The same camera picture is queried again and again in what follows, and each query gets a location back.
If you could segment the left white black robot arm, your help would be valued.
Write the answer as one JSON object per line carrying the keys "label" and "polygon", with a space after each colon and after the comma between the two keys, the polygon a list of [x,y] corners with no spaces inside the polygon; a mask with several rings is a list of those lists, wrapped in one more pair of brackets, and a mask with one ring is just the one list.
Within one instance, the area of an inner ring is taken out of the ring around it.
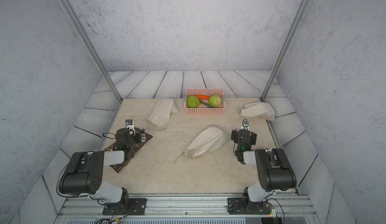
{"label": "left white black robot arm", "polygon": [[103,151],[75,152],[62,170],[56,192],[65,198],[89,197],[103,206],[104,216],[142,216],[145,198],[130,198],[127,189],[103,179],[105,167],[119,173],[152,136],[144,129],[119,129],[115,142]]}

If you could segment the beige cloth bag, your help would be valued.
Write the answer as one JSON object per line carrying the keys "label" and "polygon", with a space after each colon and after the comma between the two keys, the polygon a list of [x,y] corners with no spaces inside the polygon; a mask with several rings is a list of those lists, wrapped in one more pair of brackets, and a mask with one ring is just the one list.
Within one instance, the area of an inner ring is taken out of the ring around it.
{"label": "beige cloth bag", "polygon": [[268,121],[275,121],[275,110],[267,102],[252,102],[236,108],[241,116],[259,117]]}
{"label": "beige cloth bag", "polygon": [[162,98],[155,106],[154,112],[147,119],[152,130],[160,131],[168,127],[171,114],[179,113],[174,98]]}
{"label": "beige cloth bag", "polygon": [[225,131],[217,126],[209,125],[202,131],[175,159],[177,163],[180,158],[196,160],[202,155],[216,151],[230,141],[231,137]]}

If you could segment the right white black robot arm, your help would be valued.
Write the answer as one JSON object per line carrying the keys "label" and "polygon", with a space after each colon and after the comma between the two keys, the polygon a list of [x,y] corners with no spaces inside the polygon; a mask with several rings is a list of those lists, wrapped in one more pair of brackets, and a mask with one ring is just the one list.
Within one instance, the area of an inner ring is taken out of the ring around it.
{"label": "right white black robot arm", "polygon": [[257,148],[257,134],[247,129],[233,130],[231,140],[237,146],[234,154],[244,165],[257,168],[258,182],[244,189],[239,198],[228,198],[227,212],[231,215],[270,215],[270,196],[293,189],[297,185],[296,175],[282,148]]}

